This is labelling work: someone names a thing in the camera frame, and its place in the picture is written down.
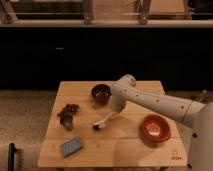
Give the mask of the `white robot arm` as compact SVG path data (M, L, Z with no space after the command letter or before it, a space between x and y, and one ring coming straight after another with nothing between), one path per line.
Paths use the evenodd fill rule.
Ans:
M145 92L136 88L136 80L126 74L110 86L110 102L120 113L127 102L145 107L184 124L192 129L187 171L211 171L213 169L213 102L207 104Z

